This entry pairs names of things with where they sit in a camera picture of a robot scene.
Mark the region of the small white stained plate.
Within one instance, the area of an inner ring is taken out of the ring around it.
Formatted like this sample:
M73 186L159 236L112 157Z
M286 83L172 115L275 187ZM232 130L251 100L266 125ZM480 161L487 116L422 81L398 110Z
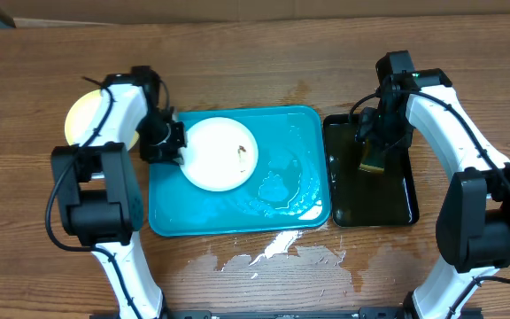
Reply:
M254 135L236 120L213 117L186 131L181 171L205 191L231 191L253 174L259 159Z

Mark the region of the yellow plate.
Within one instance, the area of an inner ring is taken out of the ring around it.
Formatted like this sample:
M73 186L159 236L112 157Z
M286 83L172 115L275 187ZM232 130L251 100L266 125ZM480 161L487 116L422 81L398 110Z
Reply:
M123 94L121 108L114 106L105 125L100 130L100 137L95 143L110 141L123 142L130 150L138 141L139 134L134 130L129 139L129 129L135 128L135 117L128 110L128 93ZM80 97L70 108L65 120L64 132L69 145L83 144L101 121L108 104L102 105L100 89L95 89Z

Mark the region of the yellow green sponge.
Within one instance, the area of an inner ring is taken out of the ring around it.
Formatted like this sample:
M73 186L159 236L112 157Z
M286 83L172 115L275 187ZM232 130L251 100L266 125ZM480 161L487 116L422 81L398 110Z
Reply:
M362 156L359 164L359 170L381 174L384 172L385 151L378 145L372 144L367 140L363 145Z

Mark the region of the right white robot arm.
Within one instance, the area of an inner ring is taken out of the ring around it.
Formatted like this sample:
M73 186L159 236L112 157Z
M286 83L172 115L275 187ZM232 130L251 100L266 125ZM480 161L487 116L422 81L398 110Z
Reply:
M439 68L417 70L408 51L376 62L376 108L356 108L359 164L384 170L390 150L407 150L418 130L450 182L437 218L440 257L403 304L404 318L479 318L462 308L485 282L510 284L498 271L510 266L510 160L470 120L451 80Z

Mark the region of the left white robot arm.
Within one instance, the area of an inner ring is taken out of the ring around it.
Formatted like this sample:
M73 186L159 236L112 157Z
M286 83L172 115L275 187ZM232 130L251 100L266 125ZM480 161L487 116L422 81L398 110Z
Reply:
M169 102L159 101L170 96L150 66L108 74L98 87L101 102L89 125L51 153L45 229L59 249L94 255L119 303L118 318L166 318L141 245L143 197L128 149L137 136L144 162L181 164L185 127Z

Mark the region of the black plastic tray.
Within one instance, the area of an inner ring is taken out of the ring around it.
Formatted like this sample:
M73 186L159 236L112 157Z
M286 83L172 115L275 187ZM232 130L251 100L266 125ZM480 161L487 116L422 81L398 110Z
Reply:
M383 172L366 172L359 168L364 145L355 141L357 119L329 115L322 127L334 223L345 228L415 224L420 213L408 152L392 148Z

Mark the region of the teal plastic tray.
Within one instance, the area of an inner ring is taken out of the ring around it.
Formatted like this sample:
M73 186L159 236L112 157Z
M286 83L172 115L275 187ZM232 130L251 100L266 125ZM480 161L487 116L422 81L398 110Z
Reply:
M331 212L321 118L306 105L186 112L186 128L226 117L254 135L259 160L231 191L191 183L177 166L149 168L148 222L163 237L293 230L321 226Z

